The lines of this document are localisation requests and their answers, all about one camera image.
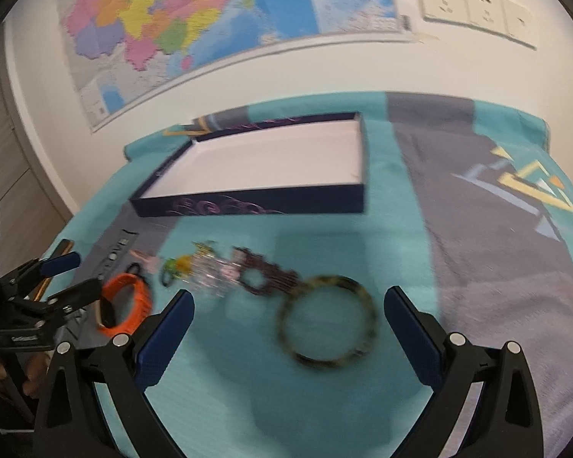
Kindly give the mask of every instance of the bangle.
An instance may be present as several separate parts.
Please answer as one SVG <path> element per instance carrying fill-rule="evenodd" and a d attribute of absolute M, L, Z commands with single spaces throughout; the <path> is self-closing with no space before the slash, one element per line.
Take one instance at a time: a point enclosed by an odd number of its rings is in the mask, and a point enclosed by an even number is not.
<path fill-rule="evenodd" d="M 126 286 L 134 286 L 134 304 L 127 319 L 118 326 L 106 327 L 102 323 L 100 304 L 99 301 L 96 302 L 98 330 L 108 337 L 120 333 L 132 335 L 153 310 L 153 302 L 147 283 L 142 277 L 133 273 L 121 273 L 110 279 L 102 288 L 102 297 L 111 302 L 117 293 Z"/>
<path fill-rule="evenodd" d="M 359 298 L 366 312 L 366 325 L 361 344 L 348 351 L 343 356 L 332 360 L 316 360 L 309 356 L 302 355 L 301 353 L 297 353 L 289 342 L 286 333 L 287 319 L 293 310 L 295 302 L 312 292 L 314 289 L 318 289 L 323 286 L 340 287 L 341 289 L 352 292 Z M 377 336 L 377 312 L 370 294 L 358 282 L 341 275 L 319 275 L 318 277 L 312 278 L 306 282 L 297 284 L 289 292 L 282 308 L 278 312 L 277 331 L 278 342 L 282 346 L 283 350 L 293 357 L 298 363 L 313 368 L 339 368 L 355 361 L 363 355 L 366 355 L 370 351 L 371 345 Z"/>

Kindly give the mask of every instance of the white triangle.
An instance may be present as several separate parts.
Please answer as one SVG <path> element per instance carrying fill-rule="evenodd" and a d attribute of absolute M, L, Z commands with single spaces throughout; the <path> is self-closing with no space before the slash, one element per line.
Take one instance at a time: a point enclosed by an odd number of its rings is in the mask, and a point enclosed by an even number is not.
<path fill-rule="evenodd" d="M 537 181 L 537 186 L 539 186 L 541 189 L 547 191 L 548 193 L 553 194 L 554 196 L 556 196 L 556 193 L 554 191 L 552 191 L 552 188 L 548 186 L 547 182 L 544 181 L 543 179 L 539 179 Z"/>

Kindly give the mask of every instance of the power outlet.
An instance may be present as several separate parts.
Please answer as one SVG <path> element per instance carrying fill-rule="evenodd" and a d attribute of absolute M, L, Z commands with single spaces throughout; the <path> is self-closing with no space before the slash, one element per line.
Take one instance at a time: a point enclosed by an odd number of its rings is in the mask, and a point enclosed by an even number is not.
<path fill-rule="evenodd" d="M 536 45 L 536 29 L 533 14 L 523 6 L 509 0 L 503 0 L 505 23 L 508 36 L 532 47 Z"/>
<path fill-rule="evenodd" d="M 467 24 L 469 16 L 465 0 L 420 0 L 422 15 L 431 21 Z"/>
<path fill-rule="evenodd" d="M 467 0 L 469 24 L 498 34 L 507 34 L 502 0 Z"/>

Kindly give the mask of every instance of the green bracelet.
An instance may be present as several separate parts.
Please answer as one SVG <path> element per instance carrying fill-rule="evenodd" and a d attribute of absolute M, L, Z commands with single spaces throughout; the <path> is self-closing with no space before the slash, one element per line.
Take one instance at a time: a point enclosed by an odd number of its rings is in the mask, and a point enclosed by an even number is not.
<path fill-rule="evenodd" d="M 364 339 L 361 344 L 348 351 L 343 356 L 332 360 L 316 360 L 309 356 L 302 355 L 301 353 L 297 353 L 289 342 L 286 333 L 287 319 L 291 314 L 295 302 L 312 292 L 314 289 L 318 289 L 323 286 L 340 287 L 341 289 L 346 289 L 352 292 L 361 300 L 366 312 Z M 341 275 L 319 275 L 318 277 L 314 277 L 308 281 L 298 283 L 289 291 L 282 308 L 278 312 L 277 330 L 278 342 L 282 346 L 283 350 L 293 357 L 298 363 L 313 368 L 339 368 L 356 361 L 371 350 L 371 345 L 377 336 L 377 311 L 370 294 L 358 282 L 353 281 L 348 277 L 342 277 Z"/>

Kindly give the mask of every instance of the blue gripper pad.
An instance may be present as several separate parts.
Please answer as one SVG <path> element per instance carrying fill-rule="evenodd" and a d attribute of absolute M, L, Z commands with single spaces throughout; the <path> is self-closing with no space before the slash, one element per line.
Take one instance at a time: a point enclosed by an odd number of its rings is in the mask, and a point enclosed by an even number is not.
<path fill-rule="evenodd" d="M 405 293 L 391 287 L 384 296 L 384 315 L 397 336 L 421 384 L 438 391 L 442 386 L 442 359 L 431 336 L 426 333 L 417 310 Z"/>
<path fill-rule="evenodd" d="M 75 269 L 79 265 L 81 265 L 81 255 L 77 252 L 71 252 L 43 261 L 40 266 L 40 273 L 44 277 L 55 277 L 55 275 Z"/>
<path fill-rule="evenodd" d="M 136 357 L 136 386 L 142 392 L 156 385 L 193 321 L 196 306 L 189 291 L 180 290 L 160 314 L 161 320 Z"/>

